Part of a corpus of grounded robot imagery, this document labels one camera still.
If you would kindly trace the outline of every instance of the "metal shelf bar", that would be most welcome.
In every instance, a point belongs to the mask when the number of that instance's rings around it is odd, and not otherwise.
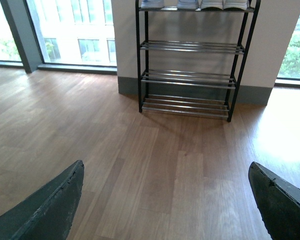
[[[177,114],[189,114],[189,115],[197,115],[197,116],[216,117],[216,118],[224,118],[224,119],[228,118],[228,115],[212,114],[212,113],[206,113],[206,112],[181,111],[181,110],[163,109],[163,108],[155,108],[155,107],[147,107],[147,106],[143,106],[142,109],[161,111],[161,112],[169,112],[169,113],[177,113]]]
[[[198,84],[198,83],[187,83],[187,82],[174,82],[174,81],[160,81],[160,80],[148,80],[142,79],[142,83],[151,83],[151,84],[167,84],[167,85],[181,85],[181,86],[194,86],[194,87],[206,87],[213,89],[236,89],[235,86],[222,86],[222,85],[212,85],[212,84]]]
[[[244,50],[236,44],[223,43],[188,43],[174,41],[144,41],[140,45],[141,50],[165,50],[165,51],[182,51],[182,52],[198,52],[198,53],[221,53],[243,55]]]
[[[149,97],[157,97],[152,99],[159,99],[159,98],[171,98],[171,99],[185,99],[185,100],[192,100],[192,101],[207,101],[207,102],[216,102],[224,104],[224,100],[216,100],[216,99],[204,99],[204,98],[194,98],[194,97],[183,97],[183,96],[170,96],[170,95],[158,95],[158,94],[149,94]]]
[[[140,12],[218,12],[218,13],[253,13],[253,7],[248,7],[247,10],[237,9],[237,8],[228,8],[221,10],[219,8],[210,7],[210,8],[197,8],[197,9],[178,9],[176,6],[165,6],[163,8],[139,8]]]
[[[227,106],[220,103],[216,104],[216,103],[205,103],[205,102],[177,101],[177,100],[168,100],[168,99],[159,99],[159,98],[146,98],[145,100],[153,101],[153,102],[175,103],[175,104],[185,104],[185,105],[189,104],[189,105],[198,105],[198,106],[216,106],[220,108],[227,108]]]
[[[196,72],[196,71],[178,71],[178,70],[154,70],[149,69],[148,73],[176,73],[176,74],[192,74],[192,75],[201,75],[201,76],[220,76],[230,78],[229,74],[220,74],[220,73],[208,73],[208,72]]]
[[[210,76],[208,74],[203,75],[190,75],[190,74],[173,74],[173,73],[157,73],[157,72],[145,72],[146,78],[151,79],[169,79],[169,80],[189,80],[189,81],[198,81],[197,79],[215,79],[223,81],[222,83],[229,83],[229,81],[234,81],[234,78],[230,78],[229,76],[221,76],[221,75],[213,75]]]
[[[162,103],[146,102],[146,101],[143,103],[143,105],[181,108],[181,109],[191,109],[191,110],[207,110],[207,111],[216,111],[216,112],[229,112],[228,109],[211,108],[211,107],[196,107],[196,106],[187,106],[187,105],[162,104]]]

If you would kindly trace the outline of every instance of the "dark gray object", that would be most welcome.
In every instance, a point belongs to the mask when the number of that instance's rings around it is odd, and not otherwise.
[[[300,189],[259,163],[249,168],[254,199],[274,240],[300,240]]]
[[[84,168],[76,161],[0,216],[0,240],[65,240],[81,197]]]

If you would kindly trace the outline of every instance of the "shoe rack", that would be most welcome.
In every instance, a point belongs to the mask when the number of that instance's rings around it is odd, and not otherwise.
[[[261,0],[255,0],[255,7],[248,7],[246,10],[237,8],[228,8],[224,10],[218,8],[177,9],[175,6],[140,8],[139,0],[135,0],[139,112],[142,113],[143,110],[153,110],[156,112],[221,118],[231,122],[260,4]],[[141,41],[140,37],[141,12],[144,12],[143,41]],[[243,17],[237,43],[161,41],[151,40],[151,37],[149,36],[149,12],[196,12],[197,14],[209,14],[209,12],[223,14],[225,12],[231,12],[233,14],[243,15]],[[252,20],[250,26],[247,26],[249,15],[252,15]],[[248,31],[248,35],[246,42],[243,43],[246,31]],[[141,66],[141,51],[145,51],[144,66]],[[234,57],[232,69],[229,74],[219,74],[218,72],[178,71],[171,69],[158,70],[149,69],[149,51],[179,51],[190,52],[193,54],[230,54]],[[202,91],[203,96],[200,98],[150,94],[150,85],[158,85],[158,87],[162,85],[174,85],[180,86],[181,88],[189,86],[200,89],[222,89],[224,96],[222,99],[207,99],[207,97],[205,98],[204,96],[204,90]]]

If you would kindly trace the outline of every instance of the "white wall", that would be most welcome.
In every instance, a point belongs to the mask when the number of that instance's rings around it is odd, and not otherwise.
[[[176,4],[177,0],[165,0],[166,6]],[[137,78],[135,1],[112,0],[112,10],[117,74],[119,77]],[[300,0],[261,1],[242,85],[274,86],[299,14]],[[242,13],[151,12],[150,38],[236,43],[242,16]],[[229,73],[232,59],[233,56],[220,54],[150,52],[150,67]]]

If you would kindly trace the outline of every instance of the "tree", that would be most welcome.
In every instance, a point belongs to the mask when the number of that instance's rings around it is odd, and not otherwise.
[[[300,33],[292,35],[289,47],[282,62],[279,76],[300,79]]]
[[[0,39],[1,51],[9,57],[10,61],[20,61],[20,55],[14,39]]]

